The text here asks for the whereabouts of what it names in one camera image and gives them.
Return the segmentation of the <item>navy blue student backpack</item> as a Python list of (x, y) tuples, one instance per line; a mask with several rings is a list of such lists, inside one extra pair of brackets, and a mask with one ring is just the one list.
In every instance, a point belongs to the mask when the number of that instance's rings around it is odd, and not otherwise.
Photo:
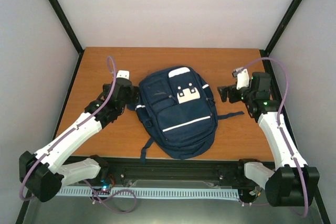
[(188, 66), (152, 73), (139, 88), (138, 100), (127, 108), (137, 114), (150, 136), (141, 149), (141, 163), (153, 143), (173, 159), (197, 157), (213, 145), (220, 120), (244, 114), (219, 115), (208, 83)]

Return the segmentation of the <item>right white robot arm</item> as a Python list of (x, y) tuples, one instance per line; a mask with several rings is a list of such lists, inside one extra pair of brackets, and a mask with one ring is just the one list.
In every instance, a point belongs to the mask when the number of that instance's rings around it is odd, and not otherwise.
[(271, 98), (271, 76), (265, 72), (249, 74), (235, 69), (236, 83), (218, 87), (223, 102), (242, 102), (249, 116), (264, 133), (274, 158), (271, 170), (252, 158), (240, 159), (238, 168), (244, 179), (261, 187), (273, 207), (309, 207), (320, 178), (316, 167), (308, 166), (287, 130), (280, 102)]

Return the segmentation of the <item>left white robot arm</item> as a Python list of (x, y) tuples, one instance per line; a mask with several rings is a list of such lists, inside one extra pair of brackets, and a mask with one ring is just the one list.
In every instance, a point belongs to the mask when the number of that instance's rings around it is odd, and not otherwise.
[(39, 201), (47, 202), (61, 188), (85, 179), (108, 183), (108, 164), (98, 155), (68, 165), (64, 162), (86, 140), (113, 123), (122, 115), (126, 105), (136, 102), (138, 97), (139, 88), (132, 85), (129, 72), (120, 71), (112, 84), (103, 85), (98, 98), (90, 102), (62, 134), (33, 154), (24, 152), (19, 157), (20, 199), (26, 200), (23, 195), (25, 188)]

